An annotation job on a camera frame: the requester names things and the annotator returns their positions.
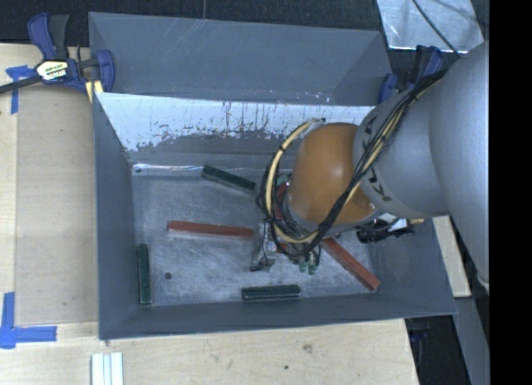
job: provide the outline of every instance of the white surface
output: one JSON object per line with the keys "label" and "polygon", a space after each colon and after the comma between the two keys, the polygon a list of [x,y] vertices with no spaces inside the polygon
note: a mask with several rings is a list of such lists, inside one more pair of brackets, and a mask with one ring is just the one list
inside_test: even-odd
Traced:
{"label": "white surface", "polygon": [[[416,1],[458,52],[468,52],[484,41],[470,0]],[[451,51],[412,0],[377,0],[377,3],[389,47],[416,49],[423,45]]]}
{"label": "white surface", "polygon": [[98,93],[122,145],[128,151],[157,146],[181,136],[239,138],[259,131],[264,138],[287,136],[312,118],[359,124],[372,106],[297,105],[206,101],[186,98]]}

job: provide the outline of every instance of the black cable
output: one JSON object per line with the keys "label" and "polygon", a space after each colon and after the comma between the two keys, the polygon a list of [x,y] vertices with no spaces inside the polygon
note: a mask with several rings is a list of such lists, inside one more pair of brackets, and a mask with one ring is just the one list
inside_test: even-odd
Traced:
{"label": "black cable", "polygon": [[[347,186],[347,189],[342,193],[342,195],[337,199],[337,201],[335,202],[335,204],[332,206],[332,208],[329,210],[329,213],[327,215],[327,217],[325,218],[324,221],[322,221],[319,225],[318,225],[318,233],[317,235],[314,237],[314,239],[309,243],[309,244],[301,244],[301,246],[303,247],[302,250],[297,250],[297,252],[295,254],[290,254],[288,251],[284,250],[283,247],[280,245],[280,243],[278,242],[278,238],[277,238],[277,235],[275,233],[275,227],[273,227],[273,224],[276,224],[277,226],[280,225],[280,221],[278,221],[277,219],[275,219],[271,213],[269,212],[265,212],[265,214],[267,215],[268,217],[268,221],[270,222],[270,228],[272,230],[272,238],[273,238],[273,242],[276,244],[276,246],[278,247],[279,251],[282,252],[283,254],[286,254],[290,259],[297,259],[297,258],[301,258],[303,256],[306,256],[307,254],[310,254],[310,252],[312,252],[314,250],[314,248],[316,248],[316,246],[318,246],[321,242],[321,240],[323,239],[323,237],[325,236],[325,234],[330,230],[330,228],[333,226],[334,224],[334,221],[336,220],[337,216],[339,215],[339,213],[341,212],[341,210],[343,209],[343,206],[346,204],[347,202],[347,198],[350,194],[350,192],[352,191],[352,189],[354,188],[355,185],[358,184],[358,182],[363,178],[363,176],[372,168],[373,165],[375,165],[375,163],[380,159],[380,157],[382,156],[382,154],[386,151],[387,147],[392,143],[392,141],[394,140],[395,138],[395,135],[397,134],[399,128],[400,128],[400,124],[402,123],[402,121],[404,120],[404,117],[405,117],[405,114],[408,110],[408,108],[418,100],[418,96],[424,91],[426,90],[427,88],[429,88],[430,86],[434,85],[434,83],[436,83],[437,81],[439,81],[441,79],[441,77],[445,74],[445,71],[443,72],[438,72],[438,73],[435,73],[433,75],[430,75],[428,77],[423,77],[416,85],[416,87],[410,91],[408,94],[406,94],[395,106],[394,108],[392,109],[392,111],[388,114],[387,118],[385,119],[385,121],[382,123],[382,125],[380,126],[380,128],[377,130],[375,136],[370,140],[370,142],[367,144],[367,148],[366,150],[364,151],[361,159],[359,160],[359,162],[357,163],[357,166],[353,172],[353,175],[352,175],[352,179],[351,181],[349,182],[349,185]],[[387,140],[386,140],[386,143],[385,145],[380,149],[378,155],[376,156],[376,158],[372,161],[372,163],[370,165],[368,165],[366,167],[365,170],[362,170],[362,167],[366,164],[368,158],[370,155],[372,155],[373,153],[373,150],[375,149],[375,145],[379,142],[379,140],[382,138],[382,134],[384,132],[384,130],[386,129],[386,127],[388,126],[389,123],[391,123],[392,120],[394,120],[397,115],[399,115],[398,119],[397,119],[397,123],[396,125],[394,126],[394,129],[392,130],[392,133],[387,137]],[[266,170],[266,174],[264,176],[267,176],[269,174],[269,170],[272,166],[272,163],[273,163],[273,160],[270,161],[270,163],[268,164],[268,168]],[[265,179],[263,179],[263,188],[261,189],[261,194],[264,194],[264,191],[265,191]],[[276,186],[273,185],[272,186],[272,194],[271,196],[275,196],[275,191],[276,191]]]}
{"label": "black cable", "polygon": [[440,37],[440,39],[453,51],[453,53],[458,57],[458,58],[461,58],[461,55],[460,53],[456,50],[456,48],[447,40],[447,38],[445,36],[443,36],[443,34],[438,30],[438,28],[436,27],[436,25],[432,22],[432,20],[425,14],[425,12],[423,11],[423,9],[421,8],[421,6],[419,5],[419,3],[417,3],[417,0],[412,0],[412,2],[414,3],[414,5],[416,6],[417,8],[417,11],[419,11],[419,13],[423,16],[423,18],[425,18],[425,21],[428,23],[429,26],[432,27],[432,30],[434,30],[434,32],[436,32],[436,34]]}

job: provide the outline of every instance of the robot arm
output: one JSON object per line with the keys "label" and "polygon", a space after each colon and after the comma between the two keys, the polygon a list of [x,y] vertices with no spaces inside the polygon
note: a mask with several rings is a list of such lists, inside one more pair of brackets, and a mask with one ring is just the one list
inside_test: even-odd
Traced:
{"label": "robot arm", "polygon": [[301,244],[300,256],[320,239],[382,214],[450,215],[489,289],[487,54],[487,43],[478,46],[443,78],[426,78],[390,98],[360,126],[334,123],[309,132],[279,198],[272,183],[290,136],[266,174],[263,206],[273,234]]}

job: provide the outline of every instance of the blue clamp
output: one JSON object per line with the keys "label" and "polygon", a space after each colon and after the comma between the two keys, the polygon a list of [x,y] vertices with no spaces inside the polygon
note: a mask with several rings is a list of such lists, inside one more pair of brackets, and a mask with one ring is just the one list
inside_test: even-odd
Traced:
{"label": "blue clamp", "polygon": [[2,326],[0,327],[0,348],[13,349],[17,343],[57,341],[57,326],[15,328],[15,293],[3,295]]}
{"label": "blue clamp", "polygon": [[386,101],[394,93],[410,91],[423,78],[437,73],[443,64],[443,55],[437,47],[416,47],[414,68],[405,76],[388,73],[381,84],[377,104]]}
{"label": "blue clamp", "polygon": [[39,48],[42,54],[42,61],[33,68],[32,72],[29,72],[27,67],[23,69],[27,75],[22,80],[20,78],[23,67],[12,67],[14,72],[10,76],[13,82],[0,86],[0,94],[13,91],[12,113],[18,110],[17,90],[38,82],[45,85],[66,86],[87,95],[88,80],[83,76],[83,69],[88,67],[98,66],[99,74],[96,74],[104,91],[111,90],[115,82],[115,67],[111,52],[100,50],[95,58],[83,62],[79,58],[79,53],[77,61],[69,58],[65,46],[67,21],[67,15],[51,16],[48,12],[42,12],[29,20],[27,30],[33,45]]}

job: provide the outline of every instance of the wooden table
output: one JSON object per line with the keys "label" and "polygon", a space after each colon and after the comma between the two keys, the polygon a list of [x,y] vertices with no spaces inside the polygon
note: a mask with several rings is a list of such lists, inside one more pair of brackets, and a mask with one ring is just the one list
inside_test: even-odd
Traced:
{"label": "wooden table", "polygon": [[[31,45],[0,44],[0,84],[9,81],[3,72],[6,67],[21,64],[32,67],[39,60],[40,52]],[[20,92],[20,104],[29,104],[27,100],[31,97],[50,99],[56,91],[71,95],[72,102],[88,103],[81,94],[72,90],[39,87],[37,84]],[[17,115],[10,114],[10,105],[11,94],[1,95],[0,297],[2,293],[15,289],[15,246],[17,237],[21,237],[17,236],[16,222]],[[68,184],[56,183],[57,188]],[[53,192],[50,194],[51,205],[62,203],[54,198]],[[92,209],[92,203],[91,199],[87,201],[88,210]],[[456,242],[453,242],[450,226],[443,219],[436,230],[445,241],[442,248],[455,295],[466,296],[469,289],[463,266],[456,257]],[[47,280],[50,283],[65,281],[62,276],[65,271],[49,269]],[[0,384],[88,384],[91,355],[114,352],[123,353],[127,385],[419,383],[404,321],[392,320],[111,342],[102,342],[97,338],[95,321],[63,323],[58,326],[54,343],[26,343],[18,344],[13,350],[0,349]]]}

